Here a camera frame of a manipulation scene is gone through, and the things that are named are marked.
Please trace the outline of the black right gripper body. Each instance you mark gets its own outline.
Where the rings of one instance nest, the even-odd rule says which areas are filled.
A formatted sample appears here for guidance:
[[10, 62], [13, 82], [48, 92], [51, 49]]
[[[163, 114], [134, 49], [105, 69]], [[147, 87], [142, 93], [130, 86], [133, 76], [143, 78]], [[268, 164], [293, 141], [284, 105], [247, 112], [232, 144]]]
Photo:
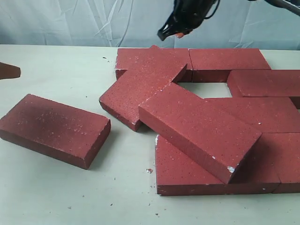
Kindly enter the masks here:
[[178, 33], [189, 34], [217, 11], [218, 0], [176, 0], [168, 20], [174, 20]]

